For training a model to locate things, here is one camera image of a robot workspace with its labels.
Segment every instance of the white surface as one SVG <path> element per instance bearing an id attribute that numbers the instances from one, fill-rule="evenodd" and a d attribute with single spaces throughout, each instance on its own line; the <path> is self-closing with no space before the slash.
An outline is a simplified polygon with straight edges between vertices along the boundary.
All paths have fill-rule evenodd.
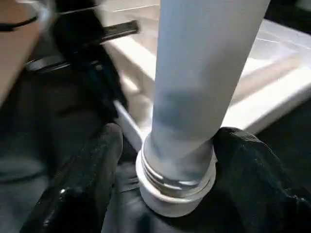
<path id="1" fill-rule="evenodd" d="M 130 13 L 123 16 L 126 20 L 135 19 Z M 153 80 L 156 72 L 154 51 L 157 44 L 150 47 L 152 43 L 147 42 L 157 38 L 155 24 L 158 21 L 152 21 L 153 24 L 150 22 L 143 22 L 143 31 L 146 33 L 109 42 L 118 53 L 126 54 L 128 62 L 135 64 L 139 70 L 138 75 L 133 73 L 134 78 L 127 78 L 136 79 L 138 91 L 128 97 L 130 114 L 140 128 L 141 138 L 151 130 Z M 264 20 L 222 125 L 239 127 L 253 133 L 264 129 L 310 97 L 309 67 L 311 36 Z"/>

